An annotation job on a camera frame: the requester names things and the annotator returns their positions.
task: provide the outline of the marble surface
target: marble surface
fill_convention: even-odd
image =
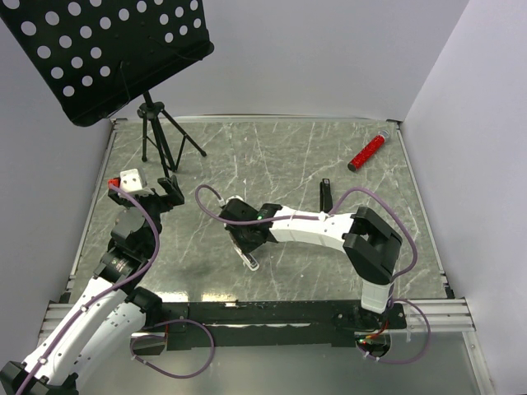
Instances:
[[[163,215],[161,252],[141,286],[164,301],[360,299],[361,280],[347,257],[320,246],[265,244],[253,253],[260,269],[251,272],[232,248],[222,224],[201,212],[194,201],[195,188],[210,184],[224,198],[238,194],[254,207],[277,202],[318,211],[319,182],[329,178],[334,202],[351,186],[367,187],[395,209],[416,240],[417,266],[396,281],[394,293],[414,299],[445,298],[431,238],[393,123],[269,121],[182,126],[208,157],[186,145],[177,174],[186,202]],[[176,154],[181,135],[166,122],[163,127]],[[381,129],[389,132],[389,141],[360,171],[350,172],[346,164]],[[151,186],[162,176],[153,146],[148,147],[150,160],[141,162],[140,123],[120,122],[116,133],[71,301],[77,300],[104,253],[119,211],[105,195],[105,181],[120,170],[138,166],[145,170]],[[203,200],[219,212],[211,193],[203,191]],[[360,205],[372,207],[397,229],[375,201],[360,193],[352,194],[341,212],[354,212]],[[405,242],[396,270],[410,260],[411,250]]]

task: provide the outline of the tripod leg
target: tripod leg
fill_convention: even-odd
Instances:
[[[168,167],[166,166],[165,162],[165,152],[163,152],[163,148],[161,145],[161,139],[159,136],[159,129],[157,128],[156,120],[152,119],[150,122],[152,123],[152,131],[154,132],[154,138],[156,139],[156,146],[157,150],[159,151],[159,157],[161,158],[161,166],[163,167],[163,173],[165,173],[165,177],[169,178],[170,176],[168,173]]]
[[[142,157],[141,160],[146,162],[147,158],[147,134],[148,134],[148,121],[147,117],[142,119]]]
[[[165,152],[166,159],[168,160],[168,164],[170,166],[171,171],[175,171],[176,167],[174,164],[174,158],[172,157],[172,152],[170,152],[170,147],[168,146],[168,142],[166,142],[166,136],[165,132],[163,132],[163,127],[161,126],[161,122],[159,122],[159,118],[154,119],[152,122],[156,123],[157,130],[159,131],[159,139],[161,141],[161,146],[163,147],[163,151]]]
[[[190,144],[192,144],[192,145],[193,145],[193,146],[199,151],[199,153],[201,154],[201,156],[207,156],[207,152],[205,152],[205,150],[204,150],[202,147],[200,147],[200,146],[198,145],[198,143],[195,142],[195,141],[192,139],[191,136],[188,135],[188,133],[187,133],[187,132],[186,132],[186,131],[185,131],[185,130],[184,130],[184,129],[183,129],[183,128],[182,128],[182,127],[176,122],[176,121],[175,121],[175,119],[173,119],[173,118],[170,116],[170,114],[168,114],[168,113],[166,112],[165,109],[163,109],[161,112],[163,113],[163,115],[166,116],[166,118],[170,121],[170,123],[172,123],[172,124],[175,126],[175,128],[178,129],[178,130],[181,132],[181,134],[183,134],[183,136],[186,137],[187,140],[190,141]]]
[[[177,171],[178,167],[180,167],[180,160],[181,160],[181,156],[183,155],[183,147],[184,147],[184,142],[185,140],[187,139],[186,136],[183,136],[183,140],[181,141],[181,145],[180,145],[180,152],[178,153],[178,159],[175,161],[175,170]]]

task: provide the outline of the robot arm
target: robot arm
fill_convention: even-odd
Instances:
[[[141,170],[121,172],[120,178],[110,184],[132,194],[152,218],[153,225],[161,232],[161,213],[184,203],[175,176],[158,179],[166,195],[160,196],[147,188]],[[0,372],[0,381],[7,395],[18,392],[30,373],[24,394],[75,395],[96,366],[110,355],[119,340],[129,337],[146,325],[158,321],[161,298],[148,290],[137,287],[142,276],[98,299],[92,300],[111,286],[121,283],[148,262],[155,249],[155,238],[141,212],[128,200],[110,190],[109,196],[126,210],[118,214],[111,232],[108,251],[94,271],[88,286],[66,318],[23,363],[7,363]]]
[[[345,253],[362,279],[361,306],[378,314],[385,311],[391,277],[401,248],[401,236],[368,207],[354,214],[327,217],[324,213],[293,210],[279,204],[264,204],[256,210],[239,197],[227,200],[221,218],[252,221],[280,216],[319,217],[319,221],[291,219],[258,225],[226,225],[235,249],[251,270],[258,262],[251,252],[266,242],[301,241]]]

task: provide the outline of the black music stand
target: black music stand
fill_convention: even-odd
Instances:
[[[0,0],[0,17],[77,126],[108,118],[143,95],[143,160],[147,140],[166,177],[177,170],[186,140],[206,155],[148,92],[214,50],[202,0]],[[175,163],[159,114],[183,134]],[[144,132],[147,121],[155,143]]]

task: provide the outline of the white corner wall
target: white corner wall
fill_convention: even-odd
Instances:
[[[402,120],[467,2],[204,0],[214,53],[152,96],[174,116]]]
[[[403,123],[500,394],[527,393],[527,2],[471,0]]]
[[[66,285],[110,122],[73,126],[1,21],[0,54],[2,367],[35,348]]]

